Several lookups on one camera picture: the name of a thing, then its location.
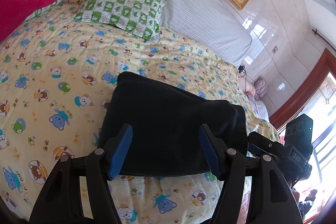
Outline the black pants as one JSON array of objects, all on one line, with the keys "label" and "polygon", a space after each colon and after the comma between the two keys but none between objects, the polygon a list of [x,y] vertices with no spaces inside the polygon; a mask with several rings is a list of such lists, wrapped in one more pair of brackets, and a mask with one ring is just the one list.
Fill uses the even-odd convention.
[{"label": "black pants", "polygon": [[133,139],[122,165],[127,176],[174,177],[208,172],[198,130],[208,125],[228,148],[248,152],[245,111],[227,100],[206,100],[135,73],[122,72],[106,112],[98,147],[124,124]]}]

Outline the person in dark jacket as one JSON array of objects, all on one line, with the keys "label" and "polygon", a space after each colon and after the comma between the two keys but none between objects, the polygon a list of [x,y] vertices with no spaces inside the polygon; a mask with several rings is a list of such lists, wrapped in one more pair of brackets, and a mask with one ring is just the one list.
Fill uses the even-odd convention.
[{"label": "person in dark jacket", "polygon": [[313,206],[313,203],[315,201],[316,194],[317,194],[318,191],[317,191],[317,189],[311,190],[309,195],[306,196],[304,201],[299,201],[299,192],[297,192],[294,187],[291,189],[291,191],[292,191],[292,193],[294,195],[294,199],[295,199],[295,201],[298,205],[301,217],[302,217],[302,219],[305,219],[306,214],[309,212],[309,210]]}]

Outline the pink bedding pile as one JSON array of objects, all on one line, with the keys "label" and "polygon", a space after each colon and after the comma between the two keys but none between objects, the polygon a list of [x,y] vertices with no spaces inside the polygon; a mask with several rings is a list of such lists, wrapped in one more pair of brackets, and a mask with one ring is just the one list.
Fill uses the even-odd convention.
[{"label": "pink bedding pile", "polygon": [[245,77],[239,76],[238,85],[247,96],[256,116],[269,122],[268,110],[266,109],[266,105],[261,101],[268,91],[268,85],[265,80],[259,77],[254,83],[251,83]]}]

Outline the yellow cartoon bear quilt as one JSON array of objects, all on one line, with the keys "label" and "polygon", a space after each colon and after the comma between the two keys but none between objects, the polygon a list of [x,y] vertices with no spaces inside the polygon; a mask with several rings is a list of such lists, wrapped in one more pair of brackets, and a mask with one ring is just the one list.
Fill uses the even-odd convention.
[{"label": "yellow cartoon bear quilt", "polygon": [[168,29],[153,44],[79,22],[81,2],[64,0],[1,44],[1,198],[18,217],[29,219],[61,156],[84,156],[97,147],[117,76],[125,71],[240,105],[248,132],[279,140],[238,86],[233,65]]}]

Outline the dark curtain rod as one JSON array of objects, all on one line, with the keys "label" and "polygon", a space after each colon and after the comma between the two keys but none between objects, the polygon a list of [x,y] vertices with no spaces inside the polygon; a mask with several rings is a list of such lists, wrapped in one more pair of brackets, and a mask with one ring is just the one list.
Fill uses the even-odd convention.
[{"label": "dark curtain rod", "polygon": [[320,34],[316,28],[312,28],[311,30],[314,35],[319,36],[330,48],[333,49],[333,51],[336,51],[336,48],[333,46],[333,44],[329,42],[322,34]]}]

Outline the green checkered pillow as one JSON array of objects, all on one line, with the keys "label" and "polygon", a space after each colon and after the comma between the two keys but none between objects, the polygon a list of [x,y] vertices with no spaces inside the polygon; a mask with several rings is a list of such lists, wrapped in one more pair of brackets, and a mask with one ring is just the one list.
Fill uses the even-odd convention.
[{"label": "green checkered pillow", "polygon": [[159,42],[162,9],[167,0],[85,0],[75,20],[113,25],[139,38]]}]

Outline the green striped pillow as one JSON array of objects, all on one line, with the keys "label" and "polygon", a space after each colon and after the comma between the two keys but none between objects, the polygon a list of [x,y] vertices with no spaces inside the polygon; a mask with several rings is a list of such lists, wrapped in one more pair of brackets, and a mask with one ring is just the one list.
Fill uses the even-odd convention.
[{"label": "green striped pillow", "polygon": [[51,3],[50,5],[48,6],[45,6],[43,8],[40,8],[40,9],[37,9],[35,10],[32,14],[30,14],[25,20],[24,22],[32,19],[32,18],[35,18],[37,16],[39,16],[40,14],[46,12],[46,11],[49,11],[50,9],[54,8],[55,6],[59,5],[63,0],[57,0],[57,1],[54,1],[53,3]]}]

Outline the wall power socket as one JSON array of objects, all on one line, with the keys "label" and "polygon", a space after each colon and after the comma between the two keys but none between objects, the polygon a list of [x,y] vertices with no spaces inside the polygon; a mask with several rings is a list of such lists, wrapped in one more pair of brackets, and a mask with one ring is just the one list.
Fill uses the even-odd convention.
[{"label": "wall power socket", "polygon": [[277,51],[278,51],[278,47],[277,47],[277,46],[274,46],[274,48],[273,48],[273,50],[272,50],[272,53],[275,54]]}]

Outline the red wooden door frame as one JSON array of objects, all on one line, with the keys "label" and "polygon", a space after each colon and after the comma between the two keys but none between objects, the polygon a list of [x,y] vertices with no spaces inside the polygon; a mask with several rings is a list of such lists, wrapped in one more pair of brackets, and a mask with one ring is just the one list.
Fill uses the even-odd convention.
[{"label": "red wooden door frame", "polygon": [[279,130],[286,125],[322,85],[329,73],[335,77],[335,56],[325,48],[315,67],[295,93],[270,117],[270,123]]}]

